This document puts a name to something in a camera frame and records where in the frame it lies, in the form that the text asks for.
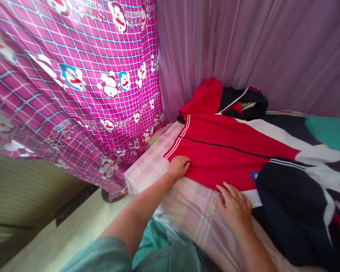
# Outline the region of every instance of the pink checkered curtain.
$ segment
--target pink checkered curtain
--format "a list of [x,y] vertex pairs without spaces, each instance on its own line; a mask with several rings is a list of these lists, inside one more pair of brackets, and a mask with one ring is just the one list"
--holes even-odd
[[0,152],[124,193],[164,126],[155,0],[0,0]]

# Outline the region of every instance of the hand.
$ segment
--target hand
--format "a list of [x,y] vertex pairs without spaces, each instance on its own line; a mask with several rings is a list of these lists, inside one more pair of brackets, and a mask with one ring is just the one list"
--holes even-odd
[[252,203],[243,193],[232,185],[223,183],[224,187],[216,187],[222,193],[225,204],[219,195],[216,196],[216,205],[220,215],[235,236],[244,232],[253,232]]
[[190,166],[190,158],[185,156],[176,156],[171,161],[166,173],[171,175],[175,181],[183,177]]

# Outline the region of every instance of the red and navy jacket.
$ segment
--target red and navy jacket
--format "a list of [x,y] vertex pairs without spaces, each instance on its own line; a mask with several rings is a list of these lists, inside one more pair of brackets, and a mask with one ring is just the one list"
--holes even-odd
[[[242,110],[242,104],[254,103]],[[188,114],[218,114],[241,120],[260,119],[266,114],[268,101],[256,88],[234,89],[224,86],[214,77],[207,79],[194,93],[193,98],[180,110],[178,121],[184,122]]]

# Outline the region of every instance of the floor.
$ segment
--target floor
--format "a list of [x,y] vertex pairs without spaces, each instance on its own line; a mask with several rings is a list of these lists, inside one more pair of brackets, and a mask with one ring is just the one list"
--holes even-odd
[[59,271],[80,249],[94,241],[134,195],[106,203],[97,190],[62,224],[45,227],[0,272]]

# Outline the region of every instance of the purple curtain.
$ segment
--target purple curtain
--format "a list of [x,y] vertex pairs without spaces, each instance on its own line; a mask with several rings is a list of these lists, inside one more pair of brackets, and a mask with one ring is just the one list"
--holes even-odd
[[207,78],[260,88],[270,110],[340,117],[340,0],[157,0],[165,118]]
[[164,125],[155,0],[0,1],[0,152],[110,192]]

